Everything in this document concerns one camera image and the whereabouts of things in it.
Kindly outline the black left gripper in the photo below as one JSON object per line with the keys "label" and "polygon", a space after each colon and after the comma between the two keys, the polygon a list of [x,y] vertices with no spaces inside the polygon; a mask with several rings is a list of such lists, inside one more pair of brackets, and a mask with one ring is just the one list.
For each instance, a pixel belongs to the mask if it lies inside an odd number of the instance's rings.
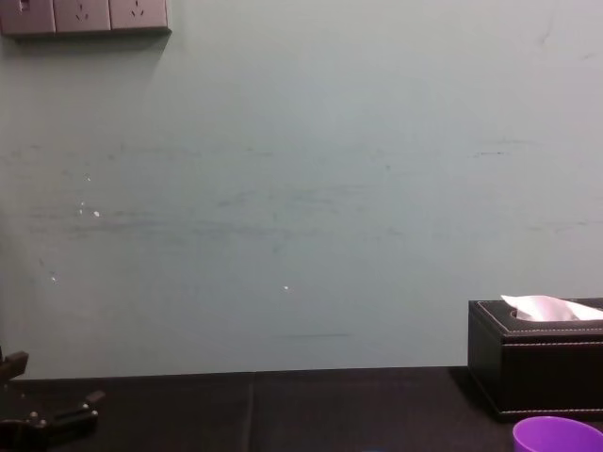
{"label": "black left gripper", "polygon": [[[24,374],[29,354],[18,351],[1,354],[1,390],[8,383]],[[1,421],[2,451],[45,451],[49,447],[51,429],[94,429],[98,423],[98,405],[106,398],[103,391],[95,391],[84,397],[73,408],[54,414],[42,415],[31,411],[26,418]]]}

